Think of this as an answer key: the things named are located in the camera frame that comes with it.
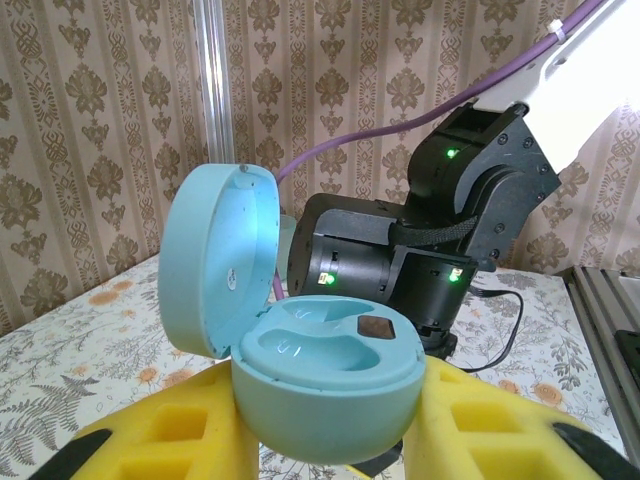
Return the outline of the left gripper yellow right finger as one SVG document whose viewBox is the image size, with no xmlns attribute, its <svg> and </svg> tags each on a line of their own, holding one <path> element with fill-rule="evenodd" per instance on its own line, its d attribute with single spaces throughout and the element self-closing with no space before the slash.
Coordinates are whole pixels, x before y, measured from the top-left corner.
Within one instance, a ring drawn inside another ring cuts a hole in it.
<svg viewBox="0 0 640 480">
<path fill-rule="evenodd" d="M 404 436 L 408 479 L 636 479 L 638 467 L 570 415 L 430 357 Z"/>
</svg>

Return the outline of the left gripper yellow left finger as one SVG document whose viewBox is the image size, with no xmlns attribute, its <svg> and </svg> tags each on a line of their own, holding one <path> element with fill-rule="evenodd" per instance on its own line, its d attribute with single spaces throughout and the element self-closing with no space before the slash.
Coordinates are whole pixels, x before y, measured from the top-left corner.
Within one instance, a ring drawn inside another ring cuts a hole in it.
<svg viewBox="0 0 640 480">
<path fill-rule="evenodd" d="M 35 479 L 256 479 L 259 443 L 220 362 L 80 430 Z"/>
</svg>

